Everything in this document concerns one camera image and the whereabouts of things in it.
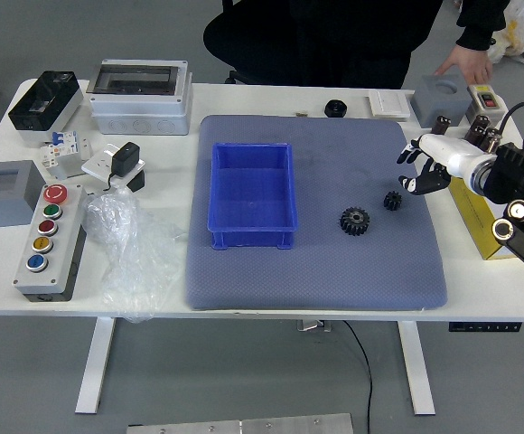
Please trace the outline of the person's left hand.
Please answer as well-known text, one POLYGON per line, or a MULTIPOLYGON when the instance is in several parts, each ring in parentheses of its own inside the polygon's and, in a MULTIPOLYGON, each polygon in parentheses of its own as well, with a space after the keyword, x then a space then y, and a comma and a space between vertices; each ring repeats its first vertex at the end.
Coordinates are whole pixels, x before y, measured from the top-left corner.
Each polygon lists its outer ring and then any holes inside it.
POLYGON ((435 75, 443 75, 457 67, 468 85, 488 84, 492 77, 492 63, 486 51, 476 51, 455 45, 435 75))

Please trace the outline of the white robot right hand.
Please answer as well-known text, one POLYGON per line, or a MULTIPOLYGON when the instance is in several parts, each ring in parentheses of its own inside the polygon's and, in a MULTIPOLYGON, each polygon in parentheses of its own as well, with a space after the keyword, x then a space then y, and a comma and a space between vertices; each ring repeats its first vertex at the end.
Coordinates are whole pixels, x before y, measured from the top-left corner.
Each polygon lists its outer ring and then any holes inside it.
POLYGON ((463 180, 473 193, 485 195, 484 186, 495 154, 486 153, 461 138, 424 134, 405 146, 397 163, 411 164, 422 155, 427 160, 416 178, 399 177, 402 187, 411 194, 424 195, 443 190, 454 177, 463 180))

